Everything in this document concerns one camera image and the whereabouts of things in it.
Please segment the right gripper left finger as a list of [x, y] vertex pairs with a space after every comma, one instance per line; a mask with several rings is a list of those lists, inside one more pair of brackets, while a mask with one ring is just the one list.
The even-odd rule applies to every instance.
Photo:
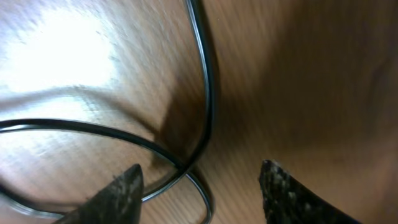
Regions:
[[141, 217], [144, 178], [134, 164], [76, 210], [54, 224], [137, 224]]

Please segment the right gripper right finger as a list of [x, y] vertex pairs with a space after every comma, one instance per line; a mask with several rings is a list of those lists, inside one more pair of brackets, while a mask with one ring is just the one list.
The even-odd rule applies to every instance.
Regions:
[[263, 161], [259, 183], [267, 224], [359, 224], [274, 161]]

